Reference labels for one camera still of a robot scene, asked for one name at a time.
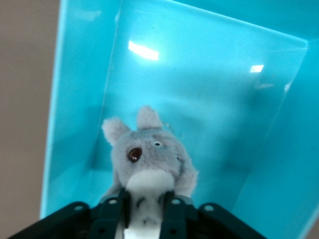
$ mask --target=gray fuzzy ear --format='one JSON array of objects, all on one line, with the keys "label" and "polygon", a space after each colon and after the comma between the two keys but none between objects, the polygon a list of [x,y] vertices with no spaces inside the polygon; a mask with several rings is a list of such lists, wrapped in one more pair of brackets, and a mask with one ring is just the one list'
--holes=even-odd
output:
[{"label": "gray fuzzy ear", "polygon": [[125,133],[131,131],[119,118],[105,119],[102,130],[105,139],[114,146],[118,139]]},{"label": "gray fuzzy ear", "polygon": [[150,106],[143,106],[137,117],[137,128],[148,129],[148,128],[162,128],[163,124],[159,118],[158,113],[153,110]]}]

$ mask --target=plush toy nose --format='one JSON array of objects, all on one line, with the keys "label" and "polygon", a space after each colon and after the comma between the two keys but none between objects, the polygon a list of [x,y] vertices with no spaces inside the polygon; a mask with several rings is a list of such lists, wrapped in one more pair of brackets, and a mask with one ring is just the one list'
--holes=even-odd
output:
[{"label": "plush toy nose", "polygon": [[137,162],[142,155],[142,149],[141,148],[133,148],[130,150],[128,154],[128,159],[132,162],[135,163]]}]

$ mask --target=brown floor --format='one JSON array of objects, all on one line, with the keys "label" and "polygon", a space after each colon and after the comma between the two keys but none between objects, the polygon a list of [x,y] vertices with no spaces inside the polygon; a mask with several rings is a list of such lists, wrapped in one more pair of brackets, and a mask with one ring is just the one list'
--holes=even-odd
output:
[{"label": "brown floor", "polygon": [[1,239],[39,218],[58,5],[0,0]]}]

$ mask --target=blue plastic container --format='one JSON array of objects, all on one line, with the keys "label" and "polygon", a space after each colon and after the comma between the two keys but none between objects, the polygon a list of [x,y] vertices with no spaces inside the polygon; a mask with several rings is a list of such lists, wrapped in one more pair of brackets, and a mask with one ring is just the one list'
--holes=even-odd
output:
[{"label": "blue plastic container", "polygon": [[270,239],[319,214],[319,1],[62,0],[41,216],[112,183],[101,122],[151,105],[200,171],[193,195]]}]

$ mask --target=gray stuffed animal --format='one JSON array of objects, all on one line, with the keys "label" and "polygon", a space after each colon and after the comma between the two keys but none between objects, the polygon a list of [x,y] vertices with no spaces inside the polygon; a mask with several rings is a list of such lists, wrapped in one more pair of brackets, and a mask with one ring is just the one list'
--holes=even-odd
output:
[{"label": "gray stuffed animal", "polygon": [[159,238],[165,193],[190,197],[196,185],[190,157],[149,106],[140,109],[136,131],[119,118],[104,120],[102,129],[113,147],[113,185],[106,195],[118,194],[123,187],[131,195],[125,239]]}]

